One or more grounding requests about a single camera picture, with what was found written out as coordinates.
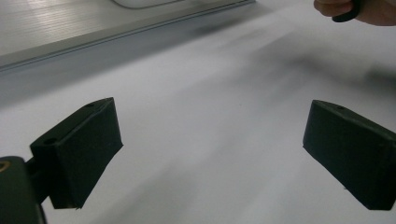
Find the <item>screw hole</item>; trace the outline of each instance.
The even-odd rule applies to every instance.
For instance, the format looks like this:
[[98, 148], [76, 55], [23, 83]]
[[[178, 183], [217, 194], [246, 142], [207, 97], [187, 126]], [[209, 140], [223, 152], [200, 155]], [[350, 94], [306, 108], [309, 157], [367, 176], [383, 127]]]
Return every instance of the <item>screw hole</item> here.
[[11, 162], [9, 161], [0, 161], [0, 173], [8, 169], [8, 167], [11, 165]]
[[56, 142], [56, 138], [50, 138], [50, 139], [47, 139], [45, 142], [44, 142], [44, 144], [46, 144], [46, 145], [51, 145], [51, 144], [54, 144], [55, 142]]

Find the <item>hand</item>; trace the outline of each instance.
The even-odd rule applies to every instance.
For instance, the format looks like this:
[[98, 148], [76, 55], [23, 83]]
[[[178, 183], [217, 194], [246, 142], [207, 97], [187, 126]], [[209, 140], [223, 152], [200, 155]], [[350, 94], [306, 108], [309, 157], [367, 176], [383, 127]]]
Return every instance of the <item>hand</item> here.
[[[360, 0], [361, 13], [356, 18], [372, 25], [396, 25], [396, 0]], [[351, 0], [315, 0], [314, 7], [322, 15], [334, 17], [353, 8]]]

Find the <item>finger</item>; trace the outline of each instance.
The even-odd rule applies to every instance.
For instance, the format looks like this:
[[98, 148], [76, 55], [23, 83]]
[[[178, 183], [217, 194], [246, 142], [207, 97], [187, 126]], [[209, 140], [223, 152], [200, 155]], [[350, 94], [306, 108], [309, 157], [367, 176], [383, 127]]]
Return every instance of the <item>finger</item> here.
[[314, 7], [323, 16], [335, 17], [349, 12], [353, 8], [352, 2], [344, 4], [321, 4], [318, 1], [314, 2]]
[[344, 4], [351, 2], [351, 0], [316, 0], [316, 2], [321, 4]]

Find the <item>white table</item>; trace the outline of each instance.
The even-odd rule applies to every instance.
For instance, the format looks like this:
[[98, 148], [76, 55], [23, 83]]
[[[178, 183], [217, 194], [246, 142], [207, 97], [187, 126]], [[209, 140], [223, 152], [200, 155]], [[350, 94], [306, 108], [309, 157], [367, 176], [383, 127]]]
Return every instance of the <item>white table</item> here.
[[302, 148], [313, 99], [396, 131], [394, 28], [268, 2], [0, 73], [0, 155], [114, 97], [123, 149], [80, 210], [50, 224], [389, 224]]

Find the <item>black plastic block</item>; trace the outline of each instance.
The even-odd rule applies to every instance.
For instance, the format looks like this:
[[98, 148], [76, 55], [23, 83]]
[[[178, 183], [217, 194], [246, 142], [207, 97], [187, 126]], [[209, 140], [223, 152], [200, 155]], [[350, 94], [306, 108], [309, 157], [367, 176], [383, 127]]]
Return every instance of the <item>black plastic block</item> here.
[[1, 224], [46, 222], [22, 158], [0, 158], [0, 199]]
[[304, 148], [368, 209], [391, 209], [396, 199], [395, 133], [340, 105], [313, 101]]
[[53, 206], [82, 207], [121, 147], [113, 98], [83, 106], [35, 140], [31, 149], [50, 178]]

